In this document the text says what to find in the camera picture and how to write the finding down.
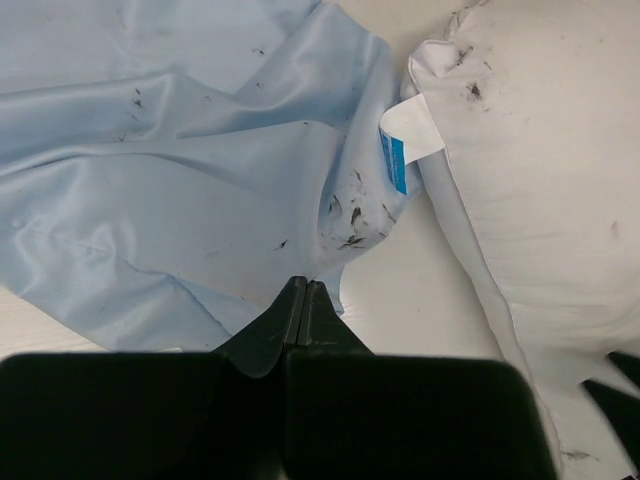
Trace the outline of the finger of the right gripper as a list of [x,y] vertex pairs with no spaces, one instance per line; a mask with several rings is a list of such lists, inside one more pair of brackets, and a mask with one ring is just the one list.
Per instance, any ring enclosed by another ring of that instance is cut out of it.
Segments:
[[[636,387],[639,387],[639,358],[612,351],[607,359]],[[629,458],[639,457],[639,398],[596,380],[585,380],[582,387],[604,414]]]

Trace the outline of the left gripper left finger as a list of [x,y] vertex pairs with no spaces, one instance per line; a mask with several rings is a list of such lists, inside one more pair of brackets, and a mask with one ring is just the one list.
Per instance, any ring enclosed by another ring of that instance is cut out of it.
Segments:
[[305,295],[306,278],[291,277],[261,315],[212,353],[248,378],[267,376],[285,347],[296,343]]

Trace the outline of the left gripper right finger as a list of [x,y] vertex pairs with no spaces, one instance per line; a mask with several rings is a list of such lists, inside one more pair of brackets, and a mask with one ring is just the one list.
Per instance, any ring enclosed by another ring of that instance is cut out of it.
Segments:
[[292,318],[285,334],[285,349],[335,354],[373,352],[335,312],[323,282],[297,280]]

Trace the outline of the light blue pillowcase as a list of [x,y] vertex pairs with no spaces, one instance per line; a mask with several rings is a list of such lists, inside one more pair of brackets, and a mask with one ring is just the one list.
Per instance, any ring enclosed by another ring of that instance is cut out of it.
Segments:
[[116,351],[209,351],[339,294],[406,199],[388,44],[323,1],[5,1],[1,284]]

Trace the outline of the white pillow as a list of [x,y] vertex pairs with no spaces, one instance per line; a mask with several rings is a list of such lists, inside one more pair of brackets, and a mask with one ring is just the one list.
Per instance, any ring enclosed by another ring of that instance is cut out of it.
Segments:
[[582,389],[639,351],[639,5],[481,1],[388,112],[563,479],[637,478]]

